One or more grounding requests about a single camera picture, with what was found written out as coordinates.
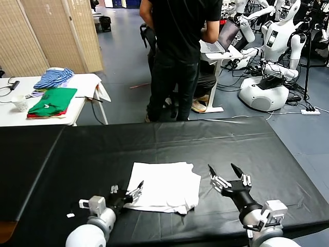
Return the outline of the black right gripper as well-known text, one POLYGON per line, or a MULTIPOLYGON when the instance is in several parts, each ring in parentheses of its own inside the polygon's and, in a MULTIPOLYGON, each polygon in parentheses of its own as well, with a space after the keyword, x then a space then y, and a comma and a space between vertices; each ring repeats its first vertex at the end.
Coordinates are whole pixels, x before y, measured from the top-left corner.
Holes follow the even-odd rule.
POLYGON ((242 169, 235 164, 231 167, 236 176, 241 181, 226 181, 218 176, 215 170, 208 165, 210 174, 210 184, 217 192, 222 192, 222 196, 229 197, 237 207, 239 216, 246 216, 248 213, 256 209, 262 209, 262 205, 256 202, 250 195, 251 176, 245 174, 242 169))

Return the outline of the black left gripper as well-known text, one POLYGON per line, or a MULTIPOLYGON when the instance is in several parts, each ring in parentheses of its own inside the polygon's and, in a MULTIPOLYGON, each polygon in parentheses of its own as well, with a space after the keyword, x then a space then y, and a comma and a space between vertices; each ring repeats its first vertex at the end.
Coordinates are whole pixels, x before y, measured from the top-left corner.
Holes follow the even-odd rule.
POLYGON ((106 198, 106 206, 114 211, 115 215, 120 215, 125 204, 133 203, 138 200, 142 194, 143 181, 139 183, 136 189, 128 191, 118 191, 118 185, 111 186, 111 193, 106 198))

